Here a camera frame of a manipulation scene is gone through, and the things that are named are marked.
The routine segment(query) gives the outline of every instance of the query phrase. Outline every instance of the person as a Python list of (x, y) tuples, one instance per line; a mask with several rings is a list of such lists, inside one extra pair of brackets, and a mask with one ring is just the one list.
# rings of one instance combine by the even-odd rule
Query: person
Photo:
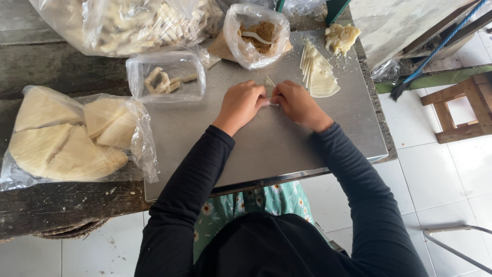
[(258, 211), (226, 223), (193, 262), (194, 226), (204, 224), (197, 222), (201, 212), (209, 213), (204, 203), (211, 201), (207, 198), (234, 147), (232, 137), (268, 105), (265, 95), (265, 88), (252, 80), (226, 92), (217, 119), (150, 208), (135, 276), (427, 276), (389, 187), (340, 125), (289, 80), (275, 87), (272, 102), (313, 130), (313, 146), (347, 195), (352, 257), (332, 249), (313, 224), (295, 213)]

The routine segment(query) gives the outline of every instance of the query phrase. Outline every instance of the stack of dough sheets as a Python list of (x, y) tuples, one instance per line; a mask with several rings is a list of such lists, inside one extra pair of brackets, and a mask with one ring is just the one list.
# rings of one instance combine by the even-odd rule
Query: stack of dough sheets
[(303, 83), (312, 97), (328, 97), (335, 94), (340, 87), (333, 75), (333, 66), (321, 55), (309, 39), (304, 43), (301, 58)]

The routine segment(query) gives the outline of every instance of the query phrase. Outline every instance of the black long-sleeve shirt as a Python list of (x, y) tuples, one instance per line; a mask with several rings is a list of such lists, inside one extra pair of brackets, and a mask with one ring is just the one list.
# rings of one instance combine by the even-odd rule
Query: black long-sleeve shirt
[(135, 276), (427, 276), (393, 194), (340, 125), (312, 141), (348, 197), (352, 258), (300, 216), (250, 213), (226, 225), (193, 265), (193, 226), (234, 147), (210, 126), (151, 207)]

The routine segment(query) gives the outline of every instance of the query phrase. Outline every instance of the stainless steel table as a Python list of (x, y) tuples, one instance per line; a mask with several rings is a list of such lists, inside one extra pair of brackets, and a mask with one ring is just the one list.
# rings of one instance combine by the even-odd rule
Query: stainless steel table
[[(159, 163), (159, 182), (145, 184), (146, 201), (157, 199), (174, 170), (217, 117), (227, 89), (253, 79), (263, 84), (265, 75), (274, 83), (290, 79), (302, 83), (299, 69), (304, 39), (308, 37), (334, 66), (340, 91), (327, 98), (315, 98), (320, 107), (338, 122), (360, 151), (372, 162), (388, 156), (369, 92), (355, 50), (347, 58), (336, 57), (324, 48), (324, 30), (291, 32), (293, 48), (272, 65), (248, 71), (222, 60), (208, 72), (207, 91), (202, 101), (183, 104), (148, 104)], [(327, 172), (310, 148), (310, 131), (291, 122), (281, 108), (262, 108), (235, 135), (236, 146), (215, 185), (215, 192), (248, 187), (251, 181), (269, 182)]]

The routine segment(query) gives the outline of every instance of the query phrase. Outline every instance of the wooden stool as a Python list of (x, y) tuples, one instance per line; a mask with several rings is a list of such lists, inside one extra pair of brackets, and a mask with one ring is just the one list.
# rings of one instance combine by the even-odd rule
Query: wooden stool
[[(455, 125), (448, 101), (467, 97), (477, 120)], [(492, 134), (492, 72), (471, 76), (452, 87), (421, 97), (422, 105), (434, 104), (442, 132), (436, 133), (440, 144)]]

